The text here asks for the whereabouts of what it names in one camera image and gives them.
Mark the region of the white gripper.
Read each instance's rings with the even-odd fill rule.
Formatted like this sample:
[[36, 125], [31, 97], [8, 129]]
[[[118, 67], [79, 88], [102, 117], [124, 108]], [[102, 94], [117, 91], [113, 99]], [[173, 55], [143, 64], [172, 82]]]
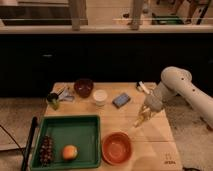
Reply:
[[138, 116], [150, 115], [151, 119], [156, 114], [156, 112], [160, 112], [163, 109], [163, 102], [152, 94], [148, 94], [146, 96], [144, 104], [145, 105], [141, 106]]

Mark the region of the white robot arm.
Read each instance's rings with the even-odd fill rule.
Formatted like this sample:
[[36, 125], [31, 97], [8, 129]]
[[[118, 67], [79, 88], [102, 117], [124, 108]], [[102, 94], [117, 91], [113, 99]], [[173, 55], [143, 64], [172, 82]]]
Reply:
[[192, 83], [192, 75], [188, 70], [174, 66], [166, 67], [161, 72], [160, 83], [153, 90], [149, 90], [142, 81], [139, 82], [139, 86], [145, 93], [145, 99], [139, 110], [135, 127], [161, 112], [164, 103], [179, 94], [213, 129], [213, 97]]

